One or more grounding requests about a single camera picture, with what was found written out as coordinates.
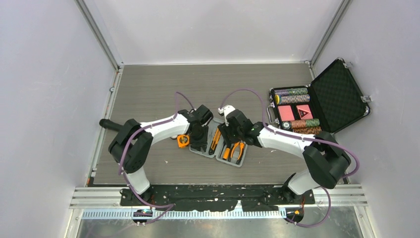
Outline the grey plastic tool case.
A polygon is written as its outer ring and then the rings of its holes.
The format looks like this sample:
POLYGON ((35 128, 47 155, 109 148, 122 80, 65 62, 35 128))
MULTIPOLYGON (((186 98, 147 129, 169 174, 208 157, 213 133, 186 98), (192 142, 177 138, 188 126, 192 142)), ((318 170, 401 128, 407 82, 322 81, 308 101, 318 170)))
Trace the grey plastic tool case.
POLYGON ((216 159, 219 162, 222 162, 222 163, 225 163, 225 164, 228 164, 228 165, 231 165, 231 166, 240 168, 242 166, 243 162, 244 162, 244 159, 245 159, 246 151, 247 151, 247 148, 248 148, 248 145, 247 144, 246 144, 245 151, 244 151, 244 154, 243 154, 242 162, 239 165, 235 164, 234 162, 225 161, 225 160, 223 160, 221 158, 222 148, 223 148, 224 145, 227 144, 226 141, 223 139, 222 136, 220 137, 220 140, 219 140, 219 143, 218 143, 218 145, 216 147, 216 150, 215 150, 214 155, 209 156, 209 149, 210 149, 212 138, 213 138, 213 136, 215 134, 216 128, 220 124, 223 124, 223 121, 220 120, 220 119, 212 119, 209 122, 208 144, 207 144, 207 147, 206 148, 196 149, 196 148, 191 148, 191 146, 189 145, 189 150, 191 152, 193 152, 193 153, 202 155, 204 157, 214 158, 214 159, 216 159))

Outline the orange utility knife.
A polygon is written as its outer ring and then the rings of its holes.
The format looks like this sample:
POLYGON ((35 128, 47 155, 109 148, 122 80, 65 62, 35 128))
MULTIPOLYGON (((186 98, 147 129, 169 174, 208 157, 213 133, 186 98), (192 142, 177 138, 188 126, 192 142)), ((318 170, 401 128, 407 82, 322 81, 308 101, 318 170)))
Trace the orange utility knife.
POLYGON ((219 130, 219 127, 217 127, 216 131, 215 131, 215 134, 214 134, 214 136, 212 138, 212 141, 211 141, 211 145, 210 145, 210 149, 209 149, 209 156, 214 155, 216 147, 219 143, 220 137, 221 137, 221 132, 219 130))

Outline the orange tape measure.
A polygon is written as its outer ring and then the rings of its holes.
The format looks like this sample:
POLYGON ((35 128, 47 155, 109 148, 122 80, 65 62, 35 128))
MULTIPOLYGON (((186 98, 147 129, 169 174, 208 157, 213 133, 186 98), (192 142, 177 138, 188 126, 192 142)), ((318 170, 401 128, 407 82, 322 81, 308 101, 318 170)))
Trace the orange tape measure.
POLYGON ((178 135, 176 140, 179 148, 188 147, 190 144, 190 136, 187 134, 178 135))

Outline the small orange screwdriver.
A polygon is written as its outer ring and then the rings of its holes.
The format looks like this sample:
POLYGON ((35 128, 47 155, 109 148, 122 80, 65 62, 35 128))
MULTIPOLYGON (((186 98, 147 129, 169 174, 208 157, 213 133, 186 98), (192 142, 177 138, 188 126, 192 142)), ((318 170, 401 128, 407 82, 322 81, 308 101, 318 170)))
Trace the small orange screwdriver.
POLYGON ((231 161, 231 148, 232 145, 231 144, 226 144, 223 146, 222 148, 222 152, 221 152, 221 158, 225 161, 231 161))

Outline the orange black pliers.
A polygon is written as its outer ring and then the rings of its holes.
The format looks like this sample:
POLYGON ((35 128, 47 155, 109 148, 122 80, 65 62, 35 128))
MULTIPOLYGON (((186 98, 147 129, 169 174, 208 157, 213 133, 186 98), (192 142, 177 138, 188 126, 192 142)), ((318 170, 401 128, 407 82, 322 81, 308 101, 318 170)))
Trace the orange black pliers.
POLYGON ((228 161, 239 165, 242 162, 246 144, 242 141, 236 142, 230 149, 228 161))

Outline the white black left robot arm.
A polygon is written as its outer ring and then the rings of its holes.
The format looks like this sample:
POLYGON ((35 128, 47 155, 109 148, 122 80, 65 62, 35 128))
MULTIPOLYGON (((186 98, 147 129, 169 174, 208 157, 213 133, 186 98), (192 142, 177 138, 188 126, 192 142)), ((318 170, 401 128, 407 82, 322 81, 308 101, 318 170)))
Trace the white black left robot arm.
POLYGON ((124 174, 133 188, 133 199, 138 204, 147 205, 152 198, 148 189, 150 182, 144 170, 151 146, 174 136, 187 135, 191 146, 205 147, 212 119, 210 109, 200 105, 197 109, 179 110, 172 116, 152 122, 129 119, 120 125, 107 119, 100 121, 103 128, 117 132, 108 146, 108 152, 118 163, 118 172, 124 174))

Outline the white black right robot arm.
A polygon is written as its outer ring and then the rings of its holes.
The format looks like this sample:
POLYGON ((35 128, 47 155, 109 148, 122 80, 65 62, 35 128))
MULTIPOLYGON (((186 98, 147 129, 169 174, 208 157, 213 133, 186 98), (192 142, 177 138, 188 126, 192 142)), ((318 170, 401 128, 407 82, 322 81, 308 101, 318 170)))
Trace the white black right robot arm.
POLYGON ((351 164, 343 146, 328 132, 299 134, 277 129, 264 121, 252 123, 231 105, 219 108, 218 113, 224 118, 226 135, 232 142, 277 149, 305 161, 307 168, 292 174, 282 186, 283 198, 288 203, 296 203, 303 193, 314 188, 335 188, 351 164))

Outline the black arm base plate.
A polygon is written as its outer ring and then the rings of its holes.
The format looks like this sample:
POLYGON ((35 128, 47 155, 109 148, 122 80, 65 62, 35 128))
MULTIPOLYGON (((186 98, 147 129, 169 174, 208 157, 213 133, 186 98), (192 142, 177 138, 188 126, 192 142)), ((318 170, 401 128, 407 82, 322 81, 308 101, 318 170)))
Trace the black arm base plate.
POLYGON ((153 205, 164 211, 232 211, 239 203, 243 210, 273 211, 278 205, 313 205, 312 191, 305 192, 292 202, 286 199, 281 186, 273 184, 216 184, 216 185, 152 185, 138 199, 129 188, 120 191, 121 206, 153 205))

